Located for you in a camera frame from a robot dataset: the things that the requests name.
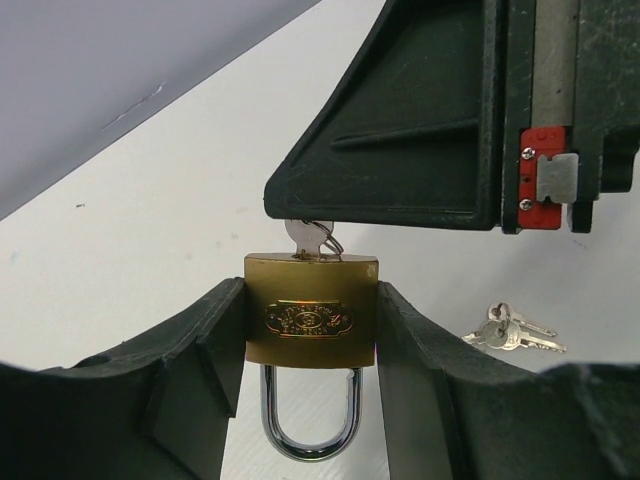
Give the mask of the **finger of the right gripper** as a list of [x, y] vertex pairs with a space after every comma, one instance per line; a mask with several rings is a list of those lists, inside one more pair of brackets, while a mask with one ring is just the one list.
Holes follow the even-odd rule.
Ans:
[[274, 219], [499, 221], [501, 5], [388, 1], [264, 190]]

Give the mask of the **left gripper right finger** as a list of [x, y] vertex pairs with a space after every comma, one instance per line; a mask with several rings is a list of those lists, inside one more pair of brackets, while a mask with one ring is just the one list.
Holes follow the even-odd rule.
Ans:
[[378, 377], [394, 479], [635, 479], [639, 368], [498, 360], [378, 286]]

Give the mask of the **small brass padlock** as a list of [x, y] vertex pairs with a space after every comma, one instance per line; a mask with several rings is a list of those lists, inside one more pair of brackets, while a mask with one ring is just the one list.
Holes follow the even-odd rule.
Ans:
[[[379, 262], [373, 256], [303, 258], [251, 253], [244, 259], [246, 359], [261, 367], [265, 435], [300, 462], [338, 456], [355, 439], [362, 412], [363, 370], [375, 362]], [[346, 415], [330, 440], [308, 445], [282, 428], [277, 370], [346, 369]]]

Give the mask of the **small single silver key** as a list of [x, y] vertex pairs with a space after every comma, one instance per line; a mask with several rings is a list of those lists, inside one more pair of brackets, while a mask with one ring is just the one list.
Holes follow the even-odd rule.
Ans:
[[344, 248], [333, 236], [334, 222], [319, 220], [285, 220], [285, 229], [296, 244], [286, 256], [304, 261], [341, 261]]

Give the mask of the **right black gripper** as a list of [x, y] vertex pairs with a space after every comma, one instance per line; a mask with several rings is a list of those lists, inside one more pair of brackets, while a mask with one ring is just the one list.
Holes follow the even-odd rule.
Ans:
[[632, 188], [639, 4], [509, 1], [501, 229], [587, 234], [601, 195]]

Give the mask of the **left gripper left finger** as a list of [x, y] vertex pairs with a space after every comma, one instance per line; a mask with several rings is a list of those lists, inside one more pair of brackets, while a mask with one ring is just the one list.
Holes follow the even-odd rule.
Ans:
[[243, 366], [244, 283], [70, 368], [1, 368], [5, 479], [217, 479]]

